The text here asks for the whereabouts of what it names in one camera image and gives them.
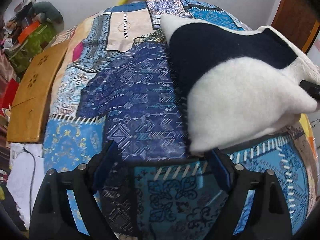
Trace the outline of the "brown wooden door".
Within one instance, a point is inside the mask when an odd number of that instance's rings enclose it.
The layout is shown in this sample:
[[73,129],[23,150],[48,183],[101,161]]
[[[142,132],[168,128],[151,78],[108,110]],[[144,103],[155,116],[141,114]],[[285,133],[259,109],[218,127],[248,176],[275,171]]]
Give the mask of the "brown wooden door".
[[319,34],[319,20],[306,0],[280,0],[271,26],[304,53]]

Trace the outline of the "blue patchwork bedspread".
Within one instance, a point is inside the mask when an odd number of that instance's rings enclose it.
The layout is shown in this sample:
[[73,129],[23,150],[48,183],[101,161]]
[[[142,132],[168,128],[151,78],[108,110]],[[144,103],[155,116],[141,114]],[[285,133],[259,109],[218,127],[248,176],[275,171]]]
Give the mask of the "blue patchwork bedspread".
[[[71,171],[113,140],[118,153],[97,194],[111,229],[124,238],[203,239],[228,195],[204,154],[189,150],[187,101],[161,29],[165,14],[251,31],[221,8],[195,0],[148,0],[84,20],[54,82],[44,168]],[[249,171],[275,172],[292,233],[310,215],[317,191],[316,160],[299,119],[217,148]]]

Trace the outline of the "green patterned bag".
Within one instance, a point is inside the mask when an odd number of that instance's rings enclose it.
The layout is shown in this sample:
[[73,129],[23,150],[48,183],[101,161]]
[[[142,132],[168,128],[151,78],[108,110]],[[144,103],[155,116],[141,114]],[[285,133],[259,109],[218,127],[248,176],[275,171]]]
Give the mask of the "green patterned bag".
[[34,56],[41,53],[56,35],[51,23],[45,22],[35,29],[21,44],[12,46],[5,53],[16,74],[25,72]]

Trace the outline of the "white and navy sweater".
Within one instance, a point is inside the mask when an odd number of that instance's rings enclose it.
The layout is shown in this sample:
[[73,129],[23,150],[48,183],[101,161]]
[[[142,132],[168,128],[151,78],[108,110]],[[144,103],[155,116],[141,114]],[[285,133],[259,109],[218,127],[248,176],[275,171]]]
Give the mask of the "white and navy sweater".
[[319,109],[300,85],[319,86],[319,68],[273,27],[232,30],[165,14],[161,29],[187,101],[192,154],[274,133]]

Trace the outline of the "red box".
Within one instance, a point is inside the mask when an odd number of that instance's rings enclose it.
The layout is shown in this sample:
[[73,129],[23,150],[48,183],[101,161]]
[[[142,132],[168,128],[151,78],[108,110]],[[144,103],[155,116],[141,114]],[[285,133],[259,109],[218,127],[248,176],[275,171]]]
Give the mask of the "red box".
[[1,81],[1,115],[4,116],[3,109],[9,109],[12,106],[19,83],[15,79],[3,83]]

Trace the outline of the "wooden board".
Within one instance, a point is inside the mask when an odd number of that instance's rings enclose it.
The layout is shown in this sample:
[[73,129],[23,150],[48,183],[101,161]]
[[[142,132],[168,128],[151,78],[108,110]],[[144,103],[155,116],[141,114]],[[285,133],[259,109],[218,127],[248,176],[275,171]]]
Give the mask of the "wooden board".
[[69,42],[56,44],[33,58],[12,103],[7,131],[9,143],[38,143],[43,140],[53,81]]

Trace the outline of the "orange box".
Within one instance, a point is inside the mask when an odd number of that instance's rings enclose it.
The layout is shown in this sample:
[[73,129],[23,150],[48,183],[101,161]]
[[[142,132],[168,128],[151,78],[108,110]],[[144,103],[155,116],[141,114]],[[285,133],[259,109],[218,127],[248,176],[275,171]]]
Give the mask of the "orange box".
[[26,28],[23,29],[23,31],[20,33],[18,37],[18,42],[21,44],[35,29],[37,29],[40,26],[39,21],[35,21]]

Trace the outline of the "grey plush toy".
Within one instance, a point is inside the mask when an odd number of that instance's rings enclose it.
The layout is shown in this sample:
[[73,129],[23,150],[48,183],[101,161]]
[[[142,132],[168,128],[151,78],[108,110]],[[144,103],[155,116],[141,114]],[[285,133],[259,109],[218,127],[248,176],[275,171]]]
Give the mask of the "grey plush toy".
[[28,11],[30,18],[39,18],[39,22],[50,22],[54,24],[62,24],[62,14],[49,2],[36,2]]

